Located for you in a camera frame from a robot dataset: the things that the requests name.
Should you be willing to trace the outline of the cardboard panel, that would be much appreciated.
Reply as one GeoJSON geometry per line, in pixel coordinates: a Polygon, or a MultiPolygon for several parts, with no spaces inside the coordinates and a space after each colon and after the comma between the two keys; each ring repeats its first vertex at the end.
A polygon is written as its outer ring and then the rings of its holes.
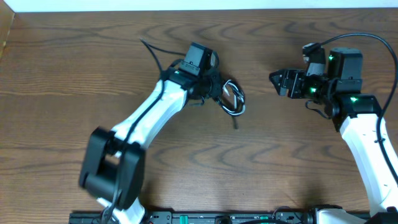
{"type": "Polygon", "coordinates": [[[14,21],[15,12],[6,4],[4,0],[0,2],[0,57],[4,53],[7,38],[14,21]]]}

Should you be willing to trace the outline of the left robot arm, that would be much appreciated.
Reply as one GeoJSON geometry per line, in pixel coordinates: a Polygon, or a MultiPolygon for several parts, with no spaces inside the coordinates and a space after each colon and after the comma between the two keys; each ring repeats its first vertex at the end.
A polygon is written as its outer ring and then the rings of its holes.
{"type": "Polygon", "coordinates": [[[79,185],[105,203],[98,223],[140,223],[145,210],[138,196],[146,150],[166,122],[191,99],[221,95],[218,54],[191,43],[182,59],[159,70],[153,92],[132,115],[109,131],[96,128],[88,141],[79,185]]]}

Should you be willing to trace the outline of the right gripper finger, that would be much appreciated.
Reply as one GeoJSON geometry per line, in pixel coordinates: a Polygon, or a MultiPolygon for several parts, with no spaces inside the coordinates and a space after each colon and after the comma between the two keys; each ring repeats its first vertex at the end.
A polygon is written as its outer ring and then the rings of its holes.
{"type": "Polygon", "coordinates": [[[285,96],[287,93],[287,89],[284,86],[284,80],[273,80],[272,84],[279,96],[285,96]]]}
{"type": "Polygon", "coordinates": [[[269,74],[269,80],[271,82],[279,82],[283,79],[284,73],[285,73],[284,69],[272,72],[269,74]]]}

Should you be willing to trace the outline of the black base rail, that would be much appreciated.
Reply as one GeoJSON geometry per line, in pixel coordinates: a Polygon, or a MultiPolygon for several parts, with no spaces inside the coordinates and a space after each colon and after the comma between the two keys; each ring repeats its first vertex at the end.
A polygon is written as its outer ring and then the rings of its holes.
{"type": "MultiPolygon", "coordinates": [[[[367,213],[350,213],[365,221],[370,219],[367,213]]],[[[215,223],[244,223],[252,220],[281,220],[287,223],[302,223],[302,213],[279,210],[275,215],[267,213],[173,213],[173,212],[152,212],[144,217],[140,223],[145,224],[215,224],[215,223]]],[[[95,224],[100,222],[99,212],[75,212],[69,215],[69,224],[95,224]]]]}

